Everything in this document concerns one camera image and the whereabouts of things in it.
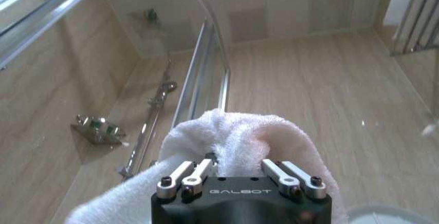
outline bolt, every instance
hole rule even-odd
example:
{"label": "bolt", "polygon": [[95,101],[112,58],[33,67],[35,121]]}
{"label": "bolt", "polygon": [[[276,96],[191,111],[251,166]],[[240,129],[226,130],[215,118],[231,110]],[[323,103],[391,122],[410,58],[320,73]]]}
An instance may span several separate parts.
{"label": "bolt", "polygon": [[290,196],[291,197],[299,197],[302,194],[302,190],[300,190],[300,187],[299,186],[294,186],[290,188]]}
{"label": "bolt", "polygon": [[322,178],[318,177],[318,176],[312,176],[312,177],[311,177],[311,184],[312,184],[314,186],[322,186]]}
{"label": "bolt", "polygon": [[169,186],[172,184],[172,178],[169,176],[163,177],[160,183],[163,187]]}
{"label": "bolt", "polygon": [[183,192],[181,192],[181,198],[185,199],[185,198],[190,198],[190,197],[192,197],[192,196],[194,196],[194,190],[192,190],[191,187],[187,186],[187,187],[183,189]]}

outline marble wall tile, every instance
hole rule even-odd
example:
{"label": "marble wall tile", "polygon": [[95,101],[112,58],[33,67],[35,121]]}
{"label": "marble wall tile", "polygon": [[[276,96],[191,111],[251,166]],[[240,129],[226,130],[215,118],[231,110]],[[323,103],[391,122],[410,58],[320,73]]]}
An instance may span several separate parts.
{"label": "marble wall tile", "polygon": [[0,222],[49,222],[89,149],[69,124],[105,115],[137,61],[107,1],[83,0],[0,72]]}
{"label": "marble wall tile", "polygon": [[[327,8],[318,13],[311,12],[312,0],[208,0],[214,8],[224,42],[231,45],[236,42],[234,34],[236,32],[236,23],[230,20],[231,14],[246,13],[254,9],[264,8],[264,20],[247,20],[246,26],[256,28],[258,30],[267,29],[268,38],[296,38],[316,31],[332,31],[339,28],[355,29],[358,27],[367,27],[372,23],[374,14],[376,10],[378,0],[355,0],[355,5],[344,6],[347,2],[340,1],[336,4],[327,4]],[[172,24],[184,24],[184,21],[191,22],[192,33],[198,35],[203,19],[206,17],[204,11],[196,0],[111,0],[115,3],[115,13],[120,19],[120,23],[129,31],[132,42],[136,45],[141,57],[145,59],[152,55],[163,54],[164,48],[159,46],[159,41],[139,37],[141,30],[133,28],[131,19],[127,14],[132,12],[141,12],[147,7],[153,7],[157,10],[159,17],[163,24],[171,26]],[[322,17],[331,17],[328,23]],[[260,39],[260,33],[254,33],[244,37],[246,41]],[[171,51],[180,50],[180,47],[171,48]]]}
{"label": "marble wall tile", "polygon": [[322,32],[351,26],[354,0],[311,0],[310,31]]}
{"label": "marble wall tile", "polygon": [[308,33],[310,0],[267,0],[270,38],[294,38]]}
{"label": "marble wall tile", "polygon": [[240,10],[228,14],[234,42],[259,40],[268,37],[266,14],[266,7]]}
{"label": "marble wall tile", "polygon": [[[147,169],[151,162],[157,159],[159,150],[164,136],[171,128],[173,114],[177,107],[180,92],[183,88],[191,51],[171,56],[172,67],[171,79],[179,84],[177,89],[169,93],[156,126],[156,133],[148,145],[145,159],[141,169]],[[124,146],[92,146],[81,166],[76,179],[71,185],[60,208],[52,219],[53,224],[63,223],[68,213],[81,203],[91,200],[121,181],[116,169],[125,165],[139,132],[147,116],[145,100],[153,97],[161,74],[165,69],[165,58],[156,57],[141,60],[133,70],[125,88],[117,102],[109,111],[108,120],[120,124],[127,132]]]}

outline tiled wall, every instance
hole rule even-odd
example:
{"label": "tiled wall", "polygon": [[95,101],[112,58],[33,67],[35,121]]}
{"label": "tiled wall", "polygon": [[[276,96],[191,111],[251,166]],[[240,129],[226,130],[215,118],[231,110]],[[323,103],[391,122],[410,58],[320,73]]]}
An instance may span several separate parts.
{"label": "tiled wall", "polygon": [[[141,21],[159,13],[171,50],[195,46],[204,13],[196,0],[109,0],[141,56],[164,49]],[[371,27],[379,0],[208,0],[227,44]]]}
{"label": "tiled wall", "polygon": [[48,223],[140,57],[105,0],[83,0],[0,71],[0,223]]}

